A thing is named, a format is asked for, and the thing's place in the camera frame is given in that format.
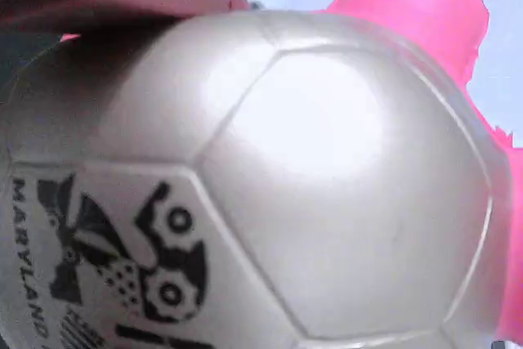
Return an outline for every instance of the pink fabric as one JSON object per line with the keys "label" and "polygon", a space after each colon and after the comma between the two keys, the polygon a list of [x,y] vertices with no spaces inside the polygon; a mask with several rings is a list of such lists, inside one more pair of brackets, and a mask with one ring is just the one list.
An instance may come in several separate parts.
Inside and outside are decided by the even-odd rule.
{"label": "pink fabric", "polygon": [[335,0],[326,12],[355,16],[386,26],[417,43],[447,71],[477,116],[507,152],[513,177],[512,238],[499,339],[523,344],[523,150],[512,135],[492,128],[467,93],[478,49],[489,25],[482,0]]}
{"label": "pink fabric", "polygon": [[60,39],[60,42],[72,40],[73,38],[80,37],[79,34],[64,34],[62,38]]}

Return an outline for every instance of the printed logo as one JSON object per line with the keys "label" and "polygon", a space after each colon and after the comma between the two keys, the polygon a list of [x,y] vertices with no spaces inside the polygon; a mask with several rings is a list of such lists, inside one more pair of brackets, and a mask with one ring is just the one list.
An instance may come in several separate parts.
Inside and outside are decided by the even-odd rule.
{"label": "printed logo", "polygon": [[[153,267],[132,259],[110,218],[86,193],[80,195],[78,213],[70,219],[73,185],[74,176],[38,182],[38,202],[46,210],[62,248],[55,279],[49,285],[51,295],[81,306],[78,267],[87,264],[134,315],[159,323],[179,323],[194,317],[207,288],[206,248],[201,239],[187,241],[194,235],[190,211],[183,206],[164,206],[170,185],[159,183],[132,220],[154,250],[157,262]],[[180,241],[165,244],[163,231]]]}
{"label": "printed logo", "polygon": [[102,349],[105,340],[82,317],[68,308],[60,324],[60,342],[64,349]]}

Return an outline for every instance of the soccer ball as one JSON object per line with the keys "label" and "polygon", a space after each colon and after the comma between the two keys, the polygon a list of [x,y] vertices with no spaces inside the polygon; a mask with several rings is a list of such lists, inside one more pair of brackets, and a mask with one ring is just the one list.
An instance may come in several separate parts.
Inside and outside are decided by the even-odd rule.
{"label": "soccer ball", "polygon": [[3,109],[17,349],[476,349],[510,173],[461,92],[362,20],[282,11],[62,43]]}

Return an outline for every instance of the hexagonal panel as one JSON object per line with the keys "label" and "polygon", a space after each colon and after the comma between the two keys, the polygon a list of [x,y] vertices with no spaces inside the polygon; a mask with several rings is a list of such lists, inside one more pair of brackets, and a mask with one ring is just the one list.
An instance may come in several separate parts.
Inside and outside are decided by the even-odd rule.
{"label": "hexagonal panel", "polygon": [[433,88],[370,51],[290,53],[199,165],[313,337],[434,329],[465,278],[489,187]]}
{"label": "hexagonal panel", "polygon": [[20,75],[13,156],[181,162],[275,54],[247,13],[62,43]]}
{"label": "hexagonal panel", "polygon": [[[18,168],[13,181],[38,267],[31,284],[49,320],[71,319],[72,308],[111,347],[158,344],[158,337],[231,349],[289,349],[297,341],[193,173],[152,165]],[[0,259],[0,268],[13,259]],[[21,299],[17,283],[9,281],[9,294]],[[33,337],[26,311],[22,301],[11,318]],[[59,325],[50,326],[47,342],[58,347]]]}

